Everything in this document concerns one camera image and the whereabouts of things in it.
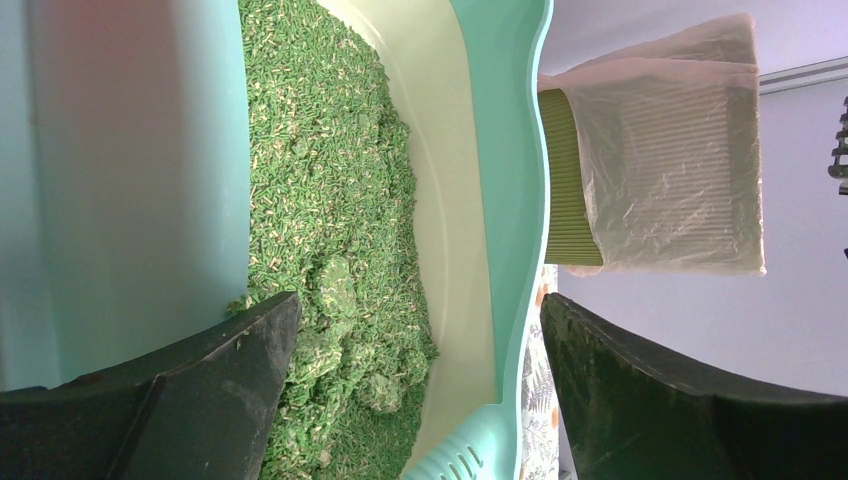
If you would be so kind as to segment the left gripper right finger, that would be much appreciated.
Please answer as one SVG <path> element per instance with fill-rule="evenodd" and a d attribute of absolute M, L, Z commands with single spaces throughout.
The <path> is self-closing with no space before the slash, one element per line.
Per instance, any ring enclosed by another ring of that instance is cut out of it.
<path fill-rule="evenodd" d="M 847 400 L 734 374 L 565 296 L 540 322 L 581 479 L 843 479 Z"/>

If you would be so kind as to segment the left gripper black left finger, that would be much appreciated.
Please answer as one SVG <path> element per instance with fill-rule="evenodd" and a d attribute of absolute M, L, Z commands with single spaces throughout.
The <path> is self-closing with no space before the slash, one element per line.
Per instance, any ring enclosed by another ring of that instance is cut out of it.
<path fill-rule="evenodd" d="M 282 292 L 55 388 L 1 396 L 5 479 L 255 479 L 302 315 Z"/>

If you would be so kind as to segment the bin with plastic liner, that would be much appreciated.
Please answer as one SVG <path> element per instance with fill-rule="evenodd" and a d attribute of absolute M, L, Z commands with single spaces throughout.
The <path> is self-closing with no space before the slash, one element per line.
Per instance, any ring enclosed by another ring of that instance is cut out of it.
<path fill-rule="evenodd" d="M 577 275 L 765 273 L 750 15 L 540 75 L 537 89 L 547 263 Z"/>

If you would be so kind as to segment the teal litter box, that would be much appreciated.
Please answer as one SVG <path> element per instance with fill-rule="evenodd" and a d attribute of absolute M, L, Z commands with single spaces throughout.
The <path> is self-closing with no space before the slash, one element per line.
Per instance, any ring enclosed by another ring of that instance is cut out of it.
<path fill-rule="evenodd" d="M 242 1 L 1 5 L 1 396 L 55 388 L 247 309 Z M 325 1 L 410 127 L 439 355 L 396 479 L 515 479 L 550 183 L 549 1 Z"/>

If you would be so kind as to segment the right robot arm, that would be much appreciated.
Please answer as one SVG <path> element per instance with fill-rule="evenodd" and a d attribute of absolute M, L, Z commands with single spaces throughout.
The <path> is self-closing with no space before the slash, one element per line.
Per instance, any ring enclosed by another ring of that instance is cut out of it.
<path fill-rule="evenodd" d="M 842 158 L 847 156 L 847 121 L 848 112 L 845 111 L 839 118 L 841 128 L 835 134 L 837 146 L 831 152 L 833 162 L 827 169 L 828 175 L 840 182 L 838 187 L 840 196 L 847 195 L 847 163 L 842 161 Z"/>

